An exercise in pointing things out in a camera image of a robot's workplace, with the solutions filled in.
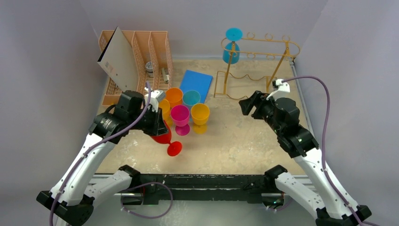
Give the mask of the magenta wine glass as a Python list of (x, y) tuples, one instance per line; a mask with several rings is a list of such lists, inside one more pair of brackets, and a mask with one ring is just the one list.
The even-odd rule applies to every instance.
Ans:
[(170, 116), (175, 124), (175, 132), (180, 136), (186, 136), (190, 132), (188, 125), (190, 111), (184, 105), (176, 105), (171, 109)]

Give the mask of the red wine glass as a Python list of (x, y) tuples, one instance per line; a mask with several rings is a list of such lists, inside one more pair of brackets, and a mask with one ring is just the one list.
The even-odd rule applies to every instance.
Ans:
[(151, 136), (151, 138), (152, 138), (155, 142), (157, 142), (157, 143), (159, 143), (159, 144), (168, 145), (168, 147), (167, 147), (167, 154), (168, 154), (169, 156), (171, 156), (171, 157), (177, 156), (177, 155), (181, 152), (181, 150), (182, 150), (182, 148), (183, 148), (183, 145), (182, 145), (182, 143), (179, 142), (179, 141), (174, 141), (174, 142), (171, 141), (171, 139), (172, 139), (172, 133), (171, 133), (171, 131), (170, 131), (170, 127), (169, 127), (169, 125), (166, 123), (166, 121), (163, 121), (163, 122), (164, 122), (164, 124), (166, 125), (166, 127), (167, 127), (167, 129), (168, 129), (168, 132), (167, 132), (166, 134), (159, 135), (159, 136)]

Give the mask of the yellow front wine glass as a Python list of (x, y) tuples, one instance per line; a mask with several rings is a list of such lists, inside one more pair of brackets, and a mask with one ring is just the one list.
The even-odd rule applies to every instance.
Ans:
[(171, 127), (173, 125), (173, 121), (170, 117), (170, 103), (168, 102), (168, 100), (163, 99), (162, 101), (159, 102), (159, 108), (162, 110), (162, 119), (163, 121), (169, 126)]

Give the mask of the yellow wine glass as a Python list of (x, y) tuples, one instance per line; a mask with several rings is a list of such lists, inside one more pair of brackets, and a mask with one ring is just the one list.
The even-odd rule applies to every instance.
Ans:
[(198, 103), (191, 108), (193, 130), (197, 134), (204, 134), (207, 131), (207, 122), (210, 116), (210, 109), (206, 104)]
[(170, 117), (170, 103), (168, 102), (168, 100), (163, 99), (162, 101), (159, 102), (159, 108), (162, 110), (162, 119), (163, 121), (169, 126), (171, 127), (173, 125), (173, 121)]

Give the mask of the orange wine glass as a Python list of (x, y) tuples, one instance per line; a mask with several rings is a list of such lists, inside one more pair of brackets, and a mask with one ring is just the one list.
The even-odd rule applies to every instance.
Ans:
[(170, 108), (183, 104), (183, 92), (179, 88), (170, 88), (166, 91), (166, 100)]

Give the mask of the light blue front wine glass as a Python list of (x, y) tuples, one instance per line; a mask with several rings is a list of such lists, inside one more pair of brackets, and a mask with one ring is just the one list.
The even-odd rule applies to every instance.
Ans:
[(191, 109), (201, 101), (200, 93), (195, 90), (189, 90), (183, 95), (183, 105)]

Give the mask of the light blue wine glass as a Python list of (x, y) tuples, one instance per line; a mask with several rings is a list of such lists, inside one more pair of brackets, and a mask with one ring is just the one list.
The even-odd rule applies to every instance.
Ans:
[(191, 109), (201, 101), (200, 93), (195, 90), (189, 90), (183, 95), (183, 105)]
[(223, 61), (225, 63), (236, 64), (240, 59), (240, 48), (236, 42), (242, 38), (243, 32), (241, 29), (233, 27), (226, 31), (225, 36), (229, 43), (224, 47)]

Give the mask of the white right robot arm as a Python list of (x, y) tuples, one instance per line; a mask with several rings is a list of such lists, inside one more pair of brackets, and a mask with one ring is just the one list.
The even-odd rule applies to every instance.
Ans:
[(277, 136), (280, 147), (302, 168), (315, 190), (298, 182), (287, 169), (277, 165), (265, 172), (264, 185), (271, 192), (289, 195), (305, 208), (318, 226), (357, 226), (372, 215), (370, 208), (358, 204), (322, 161), (322, 150), (313, 134), (300, 124), (300, 110), (290, 98), (274, 99), (255, 91), (239, 101), (243, 115), (264, 120)]

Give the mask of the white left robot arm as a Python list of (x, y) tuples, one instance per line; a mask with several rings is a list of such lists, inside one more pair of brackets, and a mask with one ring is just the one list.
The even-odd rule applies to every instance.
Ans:
[(149, 136), (168, 133), (159, 102), (165, 92), (154, 90), (143, 95), (125, 91), (116, 104), (97, 115), (76, 158), (49, 191), (41, 191), (36, 200), (50, 210), (52, 226), (81, 226), (103, 201), (121, 191), (141, 191), (145, 183), (134, 168), (124, 165), (108, 179), (93, 186), (92, 177), (105, 157), (130, 130)]

